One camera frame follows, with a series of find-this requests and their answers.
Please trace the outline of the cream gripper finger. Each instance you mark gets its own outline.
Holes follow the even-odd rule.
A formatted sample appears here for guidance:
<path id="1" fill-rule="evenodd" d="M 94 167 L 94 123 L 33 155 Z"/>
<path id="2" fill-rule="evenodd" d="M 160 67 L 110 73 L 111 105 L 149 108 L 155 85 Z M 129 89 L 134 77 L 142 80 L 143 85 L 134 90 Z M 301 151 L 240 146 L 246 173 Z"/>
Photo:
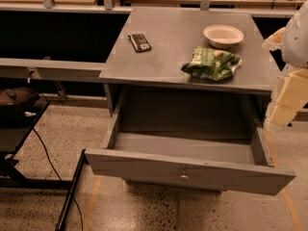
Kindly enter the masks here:
<path id="1" fill-rule="evenodd" d="M 275 51 L 281 49 L 282 38 L 284 36 L 284 33 L 285 33 L 285 28 L 284 27 L 280 28 L 279 30 L 277 30 L 264 40 L 264 42 L 262 43 L 262 47 L 269 51 Z"/>
<path id="2" fill-rule="evenodd" d="M 287 126 L 308 103 L 308 69 L 301 68 L 284 77 L 282 90 L 269 117 L 271 124 Z"/>

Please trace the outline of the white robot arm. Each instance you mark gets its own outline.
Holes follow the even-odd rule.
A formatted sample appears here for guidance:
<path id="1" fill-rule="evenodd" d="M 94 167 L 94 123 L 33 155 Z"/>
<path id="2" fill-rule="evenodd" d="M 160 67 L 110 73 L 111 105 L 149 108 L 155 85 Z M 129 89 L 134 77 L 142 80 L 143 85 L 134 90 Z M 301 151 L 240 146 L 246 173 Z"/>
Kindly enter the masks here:
<path id="1" fill-rule="evenodd" d="M 279 130 L 308 103 L 308 1 L 285 27 L 266 38 L 262 47 L 280 50 L 285 63 L 274 84 L 264 123 L 267 130 Z"/>

